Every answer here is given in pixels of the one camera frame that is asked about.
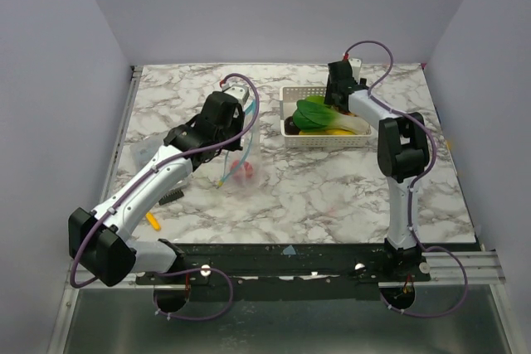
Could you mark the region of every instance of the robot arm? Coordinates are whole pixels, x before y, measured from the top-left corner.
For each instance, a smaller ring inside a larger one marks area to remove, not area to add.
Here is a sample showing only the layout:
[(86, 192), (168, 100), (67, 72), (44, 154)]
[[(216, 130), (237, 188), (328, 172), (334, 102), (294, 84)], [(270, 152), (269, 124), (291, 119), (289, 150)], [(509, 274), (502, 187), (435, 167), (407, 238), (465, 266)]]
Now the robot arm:
[(248, 98), (248, 88), (240, 85), (210, 94), (201, 113), (171, 129), (152, 160), (125, 187), (91, 212), (75, 210), (68, 220), (74, 267), (82, 264), (107, 286), (130, 272), (168, 271), (179, 258), (177, 247), (165, 240), (137, 241), (131, 235), (177, 182), (221, 150), (241, 150), (241, 140), (234, 138), (243, 130), (243, 105)]
[[(378, 131), (378, 166), (389, 185), (391, 219), (386, 244), (393, 252), (414, 252), (417, 242), (410, 229), (418, 236), (418, 186), (411, 189), (411, 195), (408, 192), (412, 180), (424, 171), (430, 160), (426, 135), (410, 119), (390, 112), (391, 106), (381, 100), (374, 101), (365, 81), (358, 83), (353, 78), (348, 60), (329, 64), (325, 103), (360, 116)], [(424, 123), (419, 113), (409, 116)]]

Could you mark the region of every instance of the plastic crate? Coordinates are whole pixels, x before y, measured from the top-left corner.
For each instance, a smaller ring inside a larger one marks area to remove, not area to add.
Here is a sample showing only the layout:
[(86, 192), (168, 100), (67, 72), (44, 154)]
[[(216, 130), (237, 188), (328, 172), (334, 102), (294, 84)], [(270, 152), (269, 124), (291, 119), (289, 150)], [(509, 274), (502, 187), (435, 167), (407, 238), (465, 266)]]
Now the plastic crate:
[(293, 115), (297, 109), (297, 101), (305, 99), (309, 95), (325, 95), (326, 87), (323, 86), (284, 86), (280, 89), (280, 132), (284, 136), (287, 148), (322, 148), (322, 147), (365, 147), (371, 129), (367, 134), (349, 136), (294, 136), (285, 133), (284, 119)]

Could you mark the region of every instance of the white wall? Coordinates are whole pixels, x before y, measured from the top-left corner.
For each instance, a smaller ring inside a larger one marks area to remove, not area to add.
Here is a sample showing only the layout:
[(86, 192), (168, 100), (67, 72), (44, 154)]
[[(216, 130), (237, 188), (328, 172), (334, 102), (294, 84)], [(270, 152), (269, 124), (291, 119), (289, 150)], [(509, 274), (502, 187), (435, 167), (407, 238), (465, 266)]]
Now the white wall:
[(46, 352), (68, 215), (103, 185), (129, 63), (95, 0), (0, 0), (0, 352)]
[(531, 349), (531, 0), (464, 0), (426, 68), (479, 237)]
[[(135, 64), (330, 62), (362, 39), (427, 61), (462, 0), (96, 0)], [(366, 61), (385, 61), (374, 46)]]

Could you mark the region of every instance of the clear plastic bag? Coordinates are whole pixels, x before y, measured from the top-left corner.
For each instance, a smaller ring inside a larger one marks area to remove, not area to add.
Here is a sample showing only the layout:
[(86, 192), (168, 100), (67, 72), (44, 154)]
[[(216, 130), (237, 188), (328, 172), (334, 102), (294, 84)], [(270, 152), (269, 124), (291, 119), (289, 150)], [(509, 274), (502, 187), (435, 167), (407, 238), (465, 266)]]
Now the clear plastic bag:
[[(247, 126), (255, 113), (253, 101), (246, 109), (244, 126)], [(222, 177), (218, 183), (231, 192), (257, 188), (261, 181), (261, 146), (260, 146), (260, 121), (255, 123), (241, 138), (241, 151), (227, 152), (223, 162)]]

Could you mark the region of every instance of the marble table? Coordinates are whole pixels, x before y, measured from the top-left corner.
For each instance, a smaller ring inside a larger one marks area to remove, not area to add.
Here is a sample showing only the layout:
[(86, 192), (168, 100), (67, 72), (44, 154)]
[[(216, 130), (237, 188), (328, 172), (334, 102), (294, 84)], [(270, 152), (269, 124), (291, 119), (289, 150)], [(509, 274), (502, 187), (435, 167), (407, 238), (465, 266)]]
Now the marble table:
[[(370, 84), (385, 66), (364, 65)], [(376, 159), (376, 137), (366, 148), (286, 149), (280, 135), (279, 90), (324, 85), (325, 65), (146, 66), (134, 101), (114, 189), (134, 174), (129, 147), (167, 132), (198, 113), (220, 79), (238, 72), (261, 93), (260, 186), (238, 195), (216, 188), (222, 158), (192, 175), (184, 198), (152, 213), (162, 226), (142, 221), (135, 238), (186, 243), (374, 243), (387, 232), (387, 182)], [(474, 230), (446, 148), (426, 81), (418, 64), (397, 65), (375, 93), (398, 109), (419, 111), (435, 134), (438, 159), (421, 184), (420, 235), (425, 242), (474, 242)]]

